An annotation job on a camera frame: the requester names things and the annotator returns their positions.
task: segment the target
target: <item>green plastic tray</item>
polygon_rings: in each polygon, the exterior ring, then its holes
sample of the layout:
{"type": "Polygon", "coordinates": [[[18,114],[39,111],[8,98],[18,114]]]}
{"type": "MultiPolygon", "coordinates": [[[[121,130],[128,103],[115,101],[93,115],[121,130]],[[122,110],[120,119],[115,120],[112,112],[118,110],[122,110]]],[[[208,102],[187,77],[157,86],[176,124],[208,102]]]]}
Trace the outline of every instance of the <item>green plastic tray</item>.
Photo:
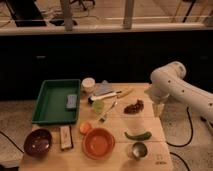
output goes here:
{"type": "Polygon", "coordinates": [[[45,80],[42,83],[33,124],[74,124],[78,120],[80,105],[80,80],[45,80]],[[67,95],[76,94],[76,108],[66,109],[67,95]]]}

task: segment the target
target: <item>green chili pepper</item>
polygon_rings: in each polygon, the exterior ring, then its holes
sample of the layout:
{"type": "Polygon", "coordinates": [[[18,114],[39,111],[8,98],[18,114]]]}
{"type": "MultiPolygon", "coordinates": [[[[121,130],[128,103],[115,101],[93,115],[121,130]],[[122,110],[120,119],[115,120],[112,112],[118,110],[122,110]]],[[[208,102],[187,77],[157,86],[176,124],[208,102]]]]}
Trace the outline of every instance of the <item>green chili pepper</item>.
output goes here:
{"type": "Polygon", "coordinates": [[[129,135],[127,132],[124,132],[124,134],[128,139],[136,141],[148,140],[152,136],[152,133],[149,131],[139,135],[129,135]]]}

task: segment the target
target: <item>dark ceramic bowl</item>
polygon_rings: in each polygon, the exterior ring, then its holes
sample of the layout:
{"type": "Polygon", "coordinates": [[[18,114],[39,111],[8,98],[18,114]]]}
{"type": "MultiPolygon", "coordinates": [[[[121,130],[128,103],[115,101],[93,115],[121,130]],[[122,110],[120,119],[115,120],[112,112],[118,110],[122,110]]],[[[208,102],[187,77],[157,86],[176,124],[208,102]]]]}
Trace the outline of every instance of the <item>dark ceramic bowl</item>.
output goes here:
{"type": "Polygon", "coordinates": [[[52,136],[46,129],[31,132],[24,142],[24,151],[33,157],[42,157],[50,149],[52,136]]]}

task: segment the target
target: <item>small white cup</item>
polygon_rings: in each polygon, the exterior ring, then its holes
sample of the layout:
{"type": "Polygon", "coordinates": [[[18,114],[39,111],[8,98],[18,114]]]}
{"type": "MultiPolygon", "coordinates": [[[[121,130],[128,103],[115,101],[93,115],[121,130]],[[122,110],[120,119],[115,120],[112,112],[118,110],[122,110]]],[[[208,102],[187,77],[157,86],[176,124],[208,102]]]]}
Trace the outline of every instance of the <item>small white cup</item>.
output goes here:
{"type": "Polygon", "coordinates": [[[83,79],[82,83],[83,91],[86,93],[92,93],[95,89],[95,80],[91,77],[83,79]]]}

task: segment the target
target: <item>carrot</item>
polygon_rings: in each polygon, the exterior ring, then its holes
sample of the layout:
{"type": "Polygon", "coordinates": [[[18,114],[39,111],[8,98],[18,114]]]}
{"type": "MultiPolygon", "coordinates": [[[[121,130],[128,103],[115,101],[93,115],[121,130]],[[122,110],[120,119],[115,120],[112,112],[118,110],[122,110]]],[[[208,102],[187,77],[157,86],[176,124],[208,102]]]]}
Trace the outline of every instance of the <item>carrot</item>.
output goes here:
{"type": "Polygon", "coordinates": [[[92,129],[92,125],[89,122],[83,122],[80,124],[80,133],[86,135],[92,129]]]}

